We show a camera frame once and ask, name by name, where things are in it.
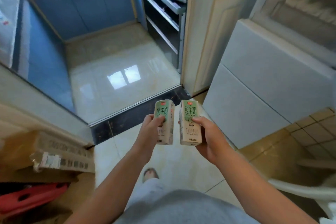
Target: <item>gray shirt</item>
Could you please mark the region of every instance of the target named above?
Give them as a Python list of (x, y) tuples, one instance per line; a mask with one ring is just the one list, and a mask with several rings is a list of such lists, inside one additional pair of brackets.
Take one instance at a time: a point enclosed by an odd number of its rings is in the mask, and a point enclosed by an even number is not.
[(152, 193), (135, 202), (116, 224), (179, 224), (179, 223), (227, 223), (257, 224), (244, 211), (222, 200), (194, 190), (174, 190)]

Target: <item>forearm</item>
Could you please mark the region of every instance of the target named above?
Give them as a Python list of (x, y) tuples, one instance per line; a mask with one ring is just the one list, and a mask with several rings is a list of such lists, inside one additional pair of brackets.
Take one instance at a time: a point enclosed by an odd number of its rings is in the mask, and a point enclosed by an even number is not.
[(145, 164), (140, 152), (131, 149), (65, 224), (110, 224), (115, 221), (124, 212)]
[(265, 181), (233, 149), (218, 158), (217, 167), (245, 212), (262, 224), (316, 224), (304, 211)]

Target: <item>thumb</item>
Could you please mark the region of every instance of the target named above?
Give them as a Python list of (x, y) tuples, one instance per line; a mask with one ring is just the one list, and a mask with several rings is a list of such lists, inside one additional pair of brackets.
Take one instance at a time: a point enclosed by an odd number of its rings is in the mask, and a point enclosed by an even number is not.
[(213, 125), (213, 123), (211, 121), (209, 121), (206, 117), (193, 117), (192, 121), (194, 121), (195, 123), (202, 125), (205, 129), (209, 128), (210, 126)]
[(157, 127), (162, 124), (165, 118), (165, 116), (161, 115), (160, 117), (153, 119), (150, 123), (153, 124), (154, 127)]

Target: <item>person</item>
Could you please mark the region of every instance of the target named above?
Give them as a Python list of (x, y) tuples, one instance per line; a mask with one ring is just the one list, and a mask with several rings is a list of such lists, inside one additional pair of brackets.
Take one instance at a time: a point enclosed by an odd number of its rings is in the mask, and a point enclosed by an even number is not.
[(145, 117), (130, 151), (65, 224), (317, 223), (268, 184), (205, 117), (193, 118), (205, 133), (204, 142), (196, 148), (220, 170), (244, 211), (201, 192), (166, 191), (154, 169), (146, 170), (144, 184), (130, 198), (141, 170), (152, 156), (158, 140), (157, 127), (163, 121), (164, 116)]

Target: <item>hand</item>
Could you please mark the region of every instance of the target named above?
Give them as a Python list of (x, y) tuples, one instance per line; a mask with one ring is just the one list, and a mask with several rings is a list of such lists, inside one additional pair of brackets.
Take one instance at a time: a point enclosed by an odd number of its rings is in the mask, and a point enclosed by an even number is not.
[(206, 117), (193, 117), (192, 120), (203, 127), (203, 143), (196, 146), (196, 149), (204, 158), (216, 166), (219, 156), (224, 154), (227, 149), (232, 149), (231, 146), (217, 125)]
[(146, 161), (152, 157), (154, 147), (158, 142), (158, 126), (165, 120), (165, 116), (160, 116), (154, 119), (153, 114), (149, 114), (143, 120), (138, 137), (132, 146), (131, 150), (135, 150)]

